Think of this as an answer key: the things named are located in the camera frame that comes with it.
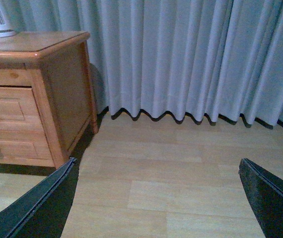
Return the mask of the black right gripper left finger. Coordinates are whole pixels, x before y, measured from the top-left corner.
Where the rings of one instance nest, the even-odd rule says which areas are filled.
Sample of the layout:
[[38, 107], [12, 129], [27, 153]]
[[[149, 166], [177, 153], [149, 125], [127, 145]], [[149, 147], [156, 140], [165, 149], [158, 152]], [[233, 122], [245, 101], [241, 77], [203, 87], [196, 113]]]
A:
[[76, 191], [79, 162], [64, 165], [0, 212], [0, 238], [59, 238]]

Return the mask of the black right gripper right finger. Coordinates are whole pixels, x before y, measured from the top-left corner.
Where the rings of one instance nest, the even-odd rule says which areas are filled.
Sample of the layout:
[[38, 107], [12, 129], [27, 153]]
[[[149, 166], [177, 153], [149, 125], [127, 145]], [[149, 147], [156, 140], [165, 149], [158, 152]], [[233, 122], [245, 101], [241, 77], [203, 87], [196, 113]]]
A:
[[247, 158], [239, 176], [264, 236], [283, 238], [283, 180]]

